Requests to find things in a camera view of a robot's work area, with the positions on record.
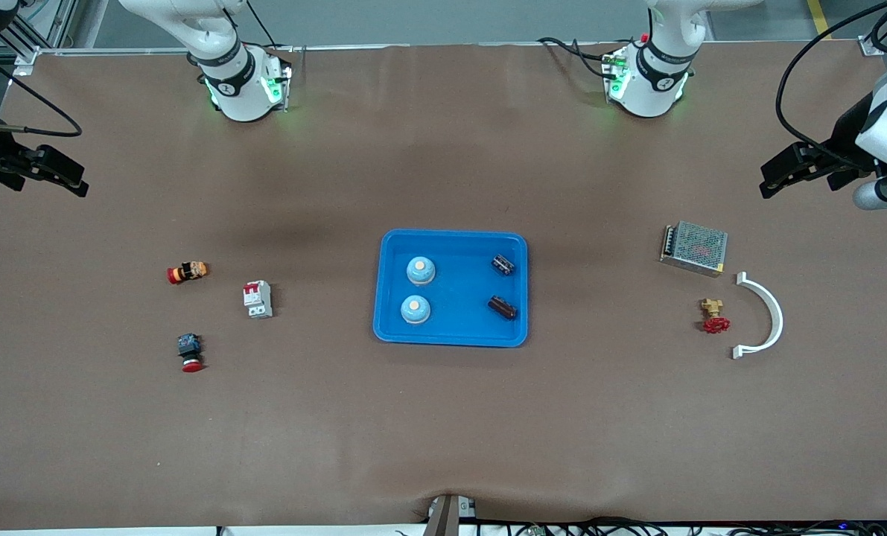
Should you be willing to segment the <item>red emergency button orange base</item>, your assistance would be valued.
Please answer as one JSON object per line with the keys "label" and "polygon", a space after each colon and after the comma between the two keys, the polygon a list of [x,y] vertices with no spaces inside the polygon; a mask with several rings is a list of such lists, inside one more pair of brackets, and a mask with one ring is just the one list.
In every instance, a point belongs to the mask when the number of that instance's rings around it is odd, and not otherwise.
{"label": "red emergency button orange base", "polygon": [[183,284],[186,281],[194,281],[194,279],[204,278],[209,274],[208,265],[202,261],[184,262],[178,266],[170,267],[166,271],[166,278],[169,284]]}

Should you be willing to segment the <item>blue plastic tray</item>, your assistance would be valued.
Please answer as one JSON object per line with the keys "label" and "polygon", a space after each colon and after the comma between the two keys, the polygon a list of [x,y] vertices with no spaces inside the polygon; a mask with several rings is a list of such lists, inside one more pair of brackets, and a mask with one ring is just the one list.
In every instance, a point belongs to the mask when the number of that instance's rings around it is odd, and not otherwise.
{"label": "blue plastic tray", "polygon": [[[495,255],[515,265],[514,275],[495,271]],[[407,278],[414,257],[436,265],[429,285],[416,286]],[[382,238],[378,255],[372,331],[392,343],[517,348],[529,333],[529,275],[529,248],[520,234],[393,229]],[[430,302],[432,313],[422,325],[409,325],[400,316],[400,304],[410,295]],[[518,318],[508,320],[488,308],[493,295],[517,306]]]}

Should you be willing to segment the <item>brass valve red handwheel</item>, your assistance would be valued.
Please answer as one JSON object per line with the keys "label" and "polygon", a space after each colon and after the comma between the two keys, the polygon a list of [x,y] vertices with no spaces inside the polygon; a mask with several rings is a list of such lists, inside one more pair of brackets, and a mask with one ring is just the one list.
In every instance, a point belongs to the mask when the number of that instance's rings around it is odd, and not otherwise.
{"label": "brass valve red handwheel", "polygon": [[701,309],[705,314],[702,323],[702,329],[704,332],[709,334],[720,334],[726,332],[730,328],[730,320],[722,315],[724,307],[725,305],[723,305],[723,301],[720,301],[719,299],[702,299]]}

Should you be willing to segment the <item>grey table edge bracket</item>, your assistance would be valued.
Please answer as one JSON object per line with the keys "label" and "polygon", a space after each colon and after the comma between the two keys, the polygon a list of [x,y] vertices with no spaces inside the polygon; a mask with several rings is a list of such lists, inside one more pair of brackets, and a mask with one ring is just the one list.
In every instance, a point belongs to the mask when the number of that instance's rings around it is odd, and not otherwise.
{"label": "grey table edge bracket", "polygon": [[422,536],[467,536],[464,525],[476,526],[476,500],[454,494],[436,497],[430,503]]}

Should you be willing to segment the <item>red mushroom button blue base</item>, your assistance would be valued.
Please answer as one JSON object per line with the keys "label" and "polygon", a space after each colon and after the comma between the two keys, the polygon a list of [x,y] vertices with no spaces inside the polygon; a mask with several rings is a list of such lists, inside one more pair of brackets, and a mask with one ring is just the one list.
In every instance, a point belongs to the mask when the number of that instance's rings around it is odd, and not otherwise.
{"label": "red mushroom button blue base", "polygon": [[195,333],[178,336],[177,352],[182,361],[183,373],[195,373],[205,368],[201,357],[201,341]]}

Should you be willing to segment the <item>metal mesh power supply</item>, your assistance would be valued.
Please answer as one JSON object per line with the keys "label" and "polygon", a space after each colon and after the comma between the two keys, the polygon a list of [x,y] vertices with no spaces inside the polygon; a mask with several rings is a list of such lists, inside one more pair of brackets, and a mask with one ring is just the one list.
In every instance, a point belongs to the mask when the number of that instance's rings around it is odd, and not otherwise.
{"label": "metal mesh power supply", "polygon": [[718,278],[725,271],[727,240],[724,231],[679,221],[665,228],[660,262]]}

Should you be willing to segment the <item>aluminium frame profile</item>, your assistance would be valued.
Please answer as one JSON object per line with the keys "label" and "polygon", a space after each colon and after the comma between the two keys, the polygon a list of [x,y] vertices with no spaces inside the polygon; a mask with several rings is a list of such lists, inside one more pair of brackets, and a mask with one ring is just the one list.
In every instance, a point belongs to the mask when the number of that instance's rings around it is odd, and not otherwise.
{"label": "aluminium frame profile", "polygon": [[41,50],[71,44],[71,27],[82,0],[19,0],[16,19],[0,33],[0,60],[31,64]]}

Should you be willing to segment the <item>white red circuit breaker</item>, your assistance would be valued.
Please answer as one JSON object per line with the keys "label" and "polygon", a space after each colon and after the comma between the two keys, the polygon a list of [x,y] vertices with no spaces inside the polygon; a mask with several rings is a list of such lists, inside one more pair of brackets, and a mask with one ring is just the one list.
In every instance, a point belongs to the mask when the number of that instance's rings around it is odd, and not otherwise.
{"label": "white red circuit breaker", "polygon": [[272,289],[264,279],[243,285],[243,303],[250,319],[273,318]]}

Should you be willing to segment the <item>white semicircular pipe clamp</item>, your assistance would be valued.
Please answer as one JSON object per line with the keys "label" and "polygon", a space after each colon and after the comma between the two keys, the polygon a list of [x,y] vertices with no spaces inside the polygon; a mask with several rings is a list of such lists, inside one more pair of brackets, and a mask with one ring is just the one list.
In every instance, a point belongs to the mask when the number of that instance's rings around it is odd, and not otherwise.
{"label": "white semicircular pipe clamp", "polygon": [[784,317],[781,303],[777,300],[776,296],[774,296],[773,292],[768,290],[762,284],[758,284],[756,281],[753,281],[753,279],[750,279],[747,272],[738,272],[735,284],[749,289],[755,295],[759,296],[760,300],[767,307],[771,325],[770,332],[764,342],[757,345],[738,344],[731,349],[731,359],[740,360],[746,355],[753,355],[770,349],[770,347],[779,342],[781,334],[783,333]]}

